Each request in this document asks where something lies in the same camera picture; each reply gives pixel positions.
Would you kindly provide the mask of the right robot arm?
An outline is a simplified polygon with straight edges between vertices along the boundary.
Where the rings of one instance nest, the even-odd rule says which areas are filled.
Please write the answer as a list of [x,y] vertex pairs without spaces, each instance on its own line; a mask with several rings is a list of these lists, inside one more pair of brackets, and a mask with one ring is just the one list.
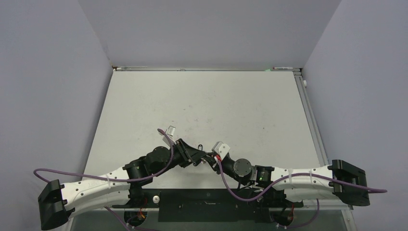
[[366,172],[343,160],[317,168],[293,169],[251,165],[246,159],[232,160],[210,153],[204,158],[222,177],[255,189],[257,198],[278,206],[304,200],[340,200],[352,206],[369,206]]

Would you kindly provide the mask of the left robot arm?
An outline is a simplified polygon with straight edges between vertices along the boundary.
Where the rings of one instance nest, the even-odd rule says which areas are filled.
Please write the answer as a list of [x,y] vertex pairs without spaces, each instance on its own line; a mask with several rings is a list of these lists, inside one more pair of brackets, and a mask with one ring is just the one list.
[[208,156],[207,152],[178,139],[171,141],[169,148],[158,146],[123,167],[101,176],[84,174],[77,182],[47,180],[38,174],[41,171],[38,168],[34,175],[46,182],[38,196],[41,229],[58,228],[70,217],[99,207],[127,203],[137,207],[143,202],[142,186],[176,166],[196,166]]

